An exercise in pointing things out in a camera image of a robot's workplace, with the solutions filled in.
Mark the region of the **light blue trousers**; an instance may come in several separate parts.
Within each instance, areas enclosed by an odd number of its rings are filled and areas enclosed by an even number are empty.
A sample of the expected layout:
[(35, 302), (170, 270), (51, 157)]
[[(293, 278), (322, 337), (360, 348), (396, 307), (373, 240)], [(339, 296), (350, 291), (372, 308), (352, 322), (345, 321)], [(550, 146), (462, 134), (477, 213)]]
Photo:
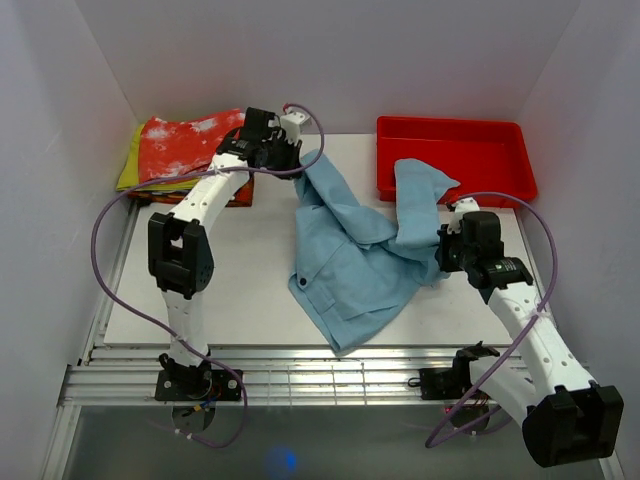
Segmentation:
[(423, 287), (445, 278), (435, 255), (437, 203), (458, 181), (418, 159), (394, 165), (396, 218), (359, 202), (330, 159), (306, 154), (295, 180), (288, 287), (336, 353), (371, 340)]

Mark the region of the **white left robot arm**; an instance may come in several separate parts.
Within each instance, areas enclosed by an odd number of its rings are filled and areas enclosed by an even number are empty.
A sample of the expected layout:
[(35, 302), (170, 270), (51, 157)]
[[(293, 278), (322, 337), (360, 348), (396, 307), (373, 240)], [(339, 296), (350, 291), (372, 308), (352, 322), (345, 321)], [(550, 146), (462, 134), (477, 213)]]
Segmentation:
[(159, 357), (165, 381), (190, 398), (213, 388), (209, 353), (203, 337), (202, 292), (214, 273), (208, 239), (213, 224), (232, 197), (251, 179), (251, 169), (298, 176), (302, 125), (310, 116), (291, 107), (279, 116), (256, 108), (229, 131), (217, 147), (207, 175), (169, 213), (148, 222), (148, 269), (166, 304), (174, 332), (169, 350)]

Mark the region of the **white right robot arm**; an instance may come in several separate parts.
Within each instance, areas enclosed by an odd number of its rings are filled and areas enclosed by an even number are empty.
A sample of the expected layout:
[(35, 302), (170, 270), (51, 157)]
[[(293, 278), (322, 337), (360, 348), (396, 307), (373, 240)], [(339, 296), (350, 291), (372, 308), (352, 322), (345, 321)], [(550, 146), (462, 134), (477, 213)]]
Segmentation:
[(474, 200), (457, 202), (441, 226), (436, 254), (446, 273), (463, 272), (501, 321), (528, 375), (507, 353), (477, 343), (457, 351), (445, 384), (463, 401), (487, 394), (521, 428), (535, 463), (553, 467), (614, 453), (624, 401), (602, 386), (572, 354), (546, 312), (524, 263), (504, 253), (499, 217)]

